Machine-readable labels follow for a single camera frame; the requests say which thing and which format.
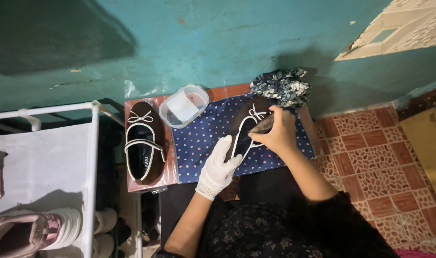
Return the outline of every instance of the person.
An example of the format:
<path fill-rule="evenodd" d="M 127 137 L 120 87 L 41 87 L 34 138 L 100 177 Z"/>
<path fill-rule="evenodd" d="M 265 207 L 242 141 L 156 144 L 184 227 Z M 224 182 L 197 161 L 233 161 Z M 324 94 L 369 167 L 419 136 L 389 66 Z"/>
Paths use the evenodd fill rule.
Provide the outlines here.
<path fill-rule="evenodd" d="M 286 167 L 242 176 L 240 201 L 223 202 L 217 195 L 242 157 L 225 163 L 232 138 L 221 138 L 197 185 L 161 193 L 163 249 L 153 257 L 398 257 L 349 194 L 338 192 L 296 148 L 295 116 L 270 110 L 272 130 L 249 136 Z"/>

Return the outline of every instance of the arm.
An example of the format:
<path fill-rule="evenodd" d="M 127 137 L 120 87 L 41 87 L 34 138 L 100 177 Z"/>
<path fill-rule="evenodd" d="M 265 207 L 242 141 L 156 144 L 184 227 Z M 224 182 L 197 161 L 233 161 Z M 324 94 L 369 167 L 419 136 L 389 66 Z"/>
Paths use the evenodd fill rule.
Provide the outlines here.
<path fill-rule="evenodd" d="M 196 193 L 165 243 L 166 252 L 185 258 L 196 256 L 204 221 L 212 201 L 232 182 L 234 170 L 242 160 L 242 155 L 239 154 L 224 163 L 231 143 L 231 135 L 218 140 L 209 158 L 205 161 Z"/>
<path fill-rule="evenodd" d="M 318 173 L 304 155 L 296 148 L 295 116 L 278 106 L 269 108 L 274 111 L 272 130 L 267 134 L 249 134 L 275 152 L 290 169 L 299 188 L 308 200 L 319 202 L 335 196 L 337 190 Z"/>
<path fill-rule="evenodd" d="M 164 250 L 166 252 L 187 258 L 196 256 L 204 221 L 211 204 L 212 201 L 198 192 L 194 194 L 185 213 L 165 243 Z"/>
<path fill-rule="evenodd" d="M 323 244 L 344 257 L 398 257 L 379 232 L 306 160 L 296 147 L 295 116 L 277 106 L 272 130 L 249 134 L 274 151 L 288 166 L 302 193 L 310 200 L 310 217 Z"/>

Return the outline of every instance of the teal painted wall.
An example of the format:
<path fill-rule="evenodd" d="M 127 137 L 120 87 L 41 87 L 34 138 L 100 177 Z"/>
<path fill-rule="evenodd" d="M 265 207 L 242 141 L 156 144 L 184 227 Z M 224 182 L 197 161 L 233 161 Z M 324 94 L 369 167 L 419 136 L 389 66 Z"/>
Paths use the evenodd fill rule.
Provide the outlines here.
<path fill-rule="evenodd" d="M 314 115 L 394 100 L 436 81 L 436 47 L 333 62 L 389 3 L 0 0 L 0 112 L 123 103 L 298 66 L 310 70 Z"/>

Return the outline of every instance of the dark shoe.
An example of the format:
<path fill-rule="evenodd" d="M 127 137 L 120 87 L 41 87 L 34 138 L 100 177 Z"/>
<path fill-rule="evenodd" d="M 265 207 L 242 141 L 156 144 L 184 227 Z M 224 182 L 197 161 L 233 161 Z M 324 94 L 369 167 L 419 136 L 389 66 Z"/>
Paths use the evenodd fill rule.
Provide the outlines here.
<path fill-rule="evenodd" d="M 164 124 L 146 102 L 136 103 L 130 111 L 124 151 L 127 169 L 135 183 L 149 185 L 162 174 L 165 163 Z"/>
<path fill-rule="evenodd" d="M 248 133 L 269 114 L 269 107 L 269 100 L 264 97 L 252 97 L 240 107 L 229 128 L 228 134 L 232 135 L 232 143 L 226 154 L 226 161 L 238 154 L 245 158 L 250 148 L 262 145 L 253 142 Z"/>

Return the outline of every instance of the white bow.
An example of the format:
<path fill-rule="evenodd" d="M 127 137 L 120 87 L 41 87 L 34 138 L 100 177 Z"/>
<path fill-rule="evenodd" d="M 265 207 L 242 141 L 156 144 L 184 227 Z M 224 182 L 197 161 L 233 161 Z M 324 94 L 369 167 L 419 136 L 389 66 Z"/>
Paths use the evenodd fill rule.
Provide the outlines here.
<path fill-rule="evenodd" d="M 259 120 L 264 118 L 264 116 L 262 114 L 266 114 L 266 112 L 256 112 L 255 103 L 253 103 L 253 109 L 250 109 L 248 112 L 250 113 L 250 115 L 256 117 Z"/>
<path fill-rule="evenodd" d="M 134 122 L 138 122 L 140 120 L 145 121 L 145 122 L 152 122 L 154 119 L 150 116 L 148 116 L 151 111 L 149 111 L 146 115 L 144 115 L 143 117 L 139 117 L 134 111 L 131 111 L 132 114 L 136 115 L 137 117 L 131 117 L 129 118 L 127 121 L 129 123 L 134 123 Z"/>

